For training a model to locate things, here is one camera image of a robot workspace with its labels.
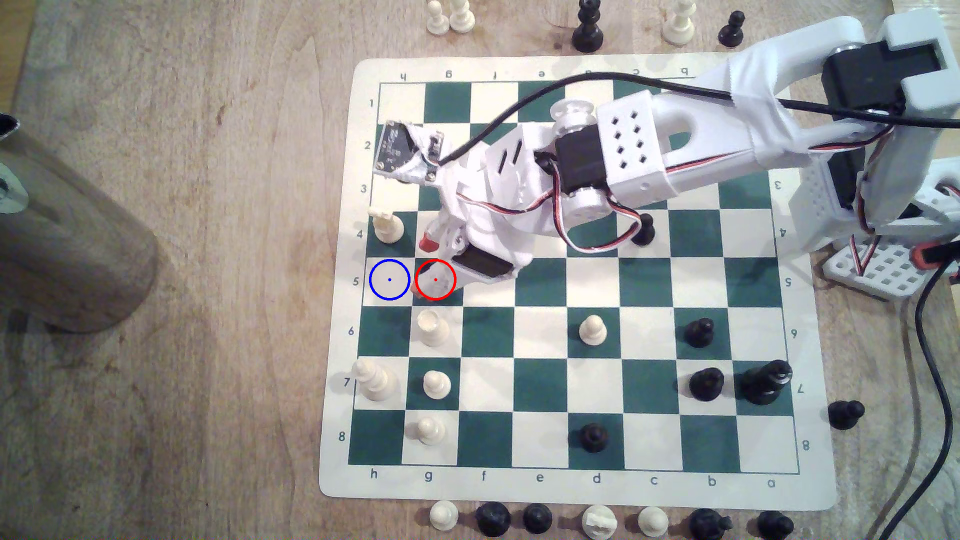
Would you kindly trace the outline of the white taped gripper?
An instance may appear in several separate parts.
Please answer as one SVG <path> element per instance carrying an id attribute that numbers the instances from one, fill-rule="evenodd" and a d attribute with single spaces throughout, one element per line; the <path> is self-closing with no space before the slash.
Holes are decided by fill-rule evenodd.
<path id="1" fill-rule="evenodd" d="M 416 298 L 446 298 L 481 281 L 515 278 L 533 258 L 536 236 L 557 237 L 554 189 L 534 152 L 548 146 L 546 124 L 518 124 L 495 143 L 480 143 L 440 170 L 440 200 L 447 213 L 432 219 L 418 249 L 442 259 L 416 259 Z"/>

